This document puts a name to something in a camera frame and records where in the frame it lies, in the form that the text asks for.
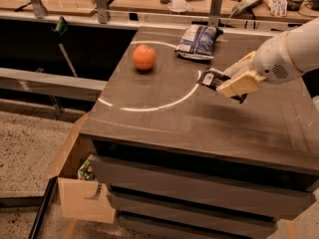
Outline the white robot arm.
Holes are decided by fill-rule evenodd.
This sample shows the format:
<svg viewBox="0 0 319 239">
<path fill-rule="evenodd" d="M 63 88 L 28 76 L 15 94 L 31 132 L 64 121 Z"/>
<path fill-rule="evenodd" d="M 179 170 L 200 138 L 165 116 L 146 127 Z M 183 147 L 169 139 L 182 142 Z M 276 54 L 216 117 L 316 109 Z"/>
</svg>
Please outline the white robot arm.
<svg viewBox="0 0 319 239">
<path fill-rule="evenodd" d="M 282 32 L 225 70 L 229 80 L 217 91 L 235 97 L 257 91 L 263 82 L 283 84 L 319 67 L 319 19 Z"/>
</svg>

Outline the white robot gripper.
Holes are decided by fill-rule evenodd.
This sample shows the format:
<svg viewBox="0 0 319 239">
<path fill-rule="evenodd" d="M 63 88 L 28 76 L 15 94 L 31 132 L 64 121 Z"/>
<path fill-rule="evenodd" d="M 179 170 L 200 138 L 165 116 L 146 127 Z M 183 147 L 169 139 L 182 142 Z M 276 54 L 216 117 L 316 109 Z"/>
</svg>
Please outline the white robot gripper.
<svg viewBox="0 0 319 239">
<path fill-rule="evenodd" d="M 287 33 L 281 33 L 267 40 L 256 53 L 253 51 L 228 67 L 224 71 L 228 80 L 216 90 L 231 98 L 256 92 L 263 81 L 282 84 L 299 78 L 302 72 L 293 63 L 287 37 Z"/>
</svg>

